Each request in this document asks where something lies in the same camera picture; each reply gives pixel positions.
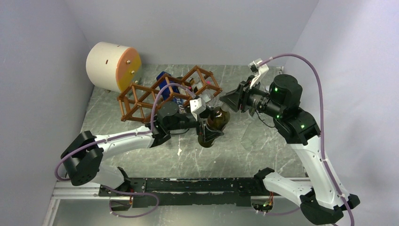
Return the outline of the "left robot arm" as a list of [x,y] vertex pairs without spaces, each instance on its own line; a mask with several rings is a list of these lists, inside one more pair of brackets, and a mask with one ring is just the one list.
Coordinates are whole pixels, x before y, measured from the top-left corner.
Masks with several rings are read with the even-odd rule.
[[192,112],[180,113],[175,102],[166,102],[155,114],[153,123],[137,129],[111,135],[93,135],[81,132],[61,155],[68,180],[74,186],[88,182],[102,184],[119,196],[130,190],[128,176],[122,168],[112,168],[104,160],[135,149],[152,148],[162,145],[171,138],[171,131],[196,129],[203,141],[213,142],[223,135],[220,129],[207,126],[204,119],[215,112],[199,100],[193,100]]

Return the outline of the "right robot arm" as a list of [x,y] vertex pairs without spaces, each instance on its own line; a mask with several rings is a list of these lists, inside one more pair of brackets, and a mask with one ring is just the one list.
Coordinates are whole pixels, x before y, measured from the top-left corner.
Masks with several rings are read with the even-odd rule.
[[314,117],[300,107],[302,86],[291,75],[277,75],[269,91],[261,91],[249,77],[220,98],[234,112],[254,109],[273,118],[277,132],[300,158],[311,181],[303,186],[265,168],[255,177],[254,190],[265,195],[273,192],[296,204],[315,225],[335,224],[344,211],[359,205],[357,195],[350,194],[339,182],[321,148],[321,131]]

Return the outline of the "olive green wine bottle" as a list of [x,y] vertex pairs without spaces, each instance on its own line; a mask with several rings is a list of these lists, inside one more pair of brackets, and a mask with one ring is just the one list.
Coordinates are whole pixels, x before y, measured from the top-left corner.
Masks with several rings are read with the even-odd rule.
[[[214,108],[212,111],[212,115],[207,119],[208,126],[214,130],[223,131],[231,118],[229,107],[226,104],[222,104],[221,106]],[[198,137],[199,144],[204,148],[211,147],[214,141],[215,139],[213,142],[202,142],[201,137]]]

